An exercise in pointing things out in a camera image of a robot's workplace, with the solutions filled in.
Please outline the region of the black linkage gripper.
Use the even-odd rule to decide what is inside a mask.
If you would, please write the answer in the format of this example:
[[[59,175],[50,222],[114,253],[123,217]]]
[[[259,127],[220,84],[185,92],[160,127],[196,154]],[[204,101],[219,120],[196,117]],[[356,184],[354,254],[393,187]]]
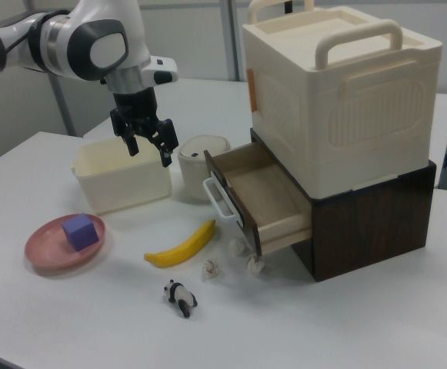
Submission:
[[[133,94],[114,94],[116,108],[110,112],[115,135],[123,141],[131,157],[139,153],[135,134],[149,135],[148,140],[158,149],[161,163],[167,168],[172,163],[172,153],[178,147],[178,137],[171,119],[159,121],[156,116],[157,101],[153,87]],[[127,132],[131,127],[134,133]]]

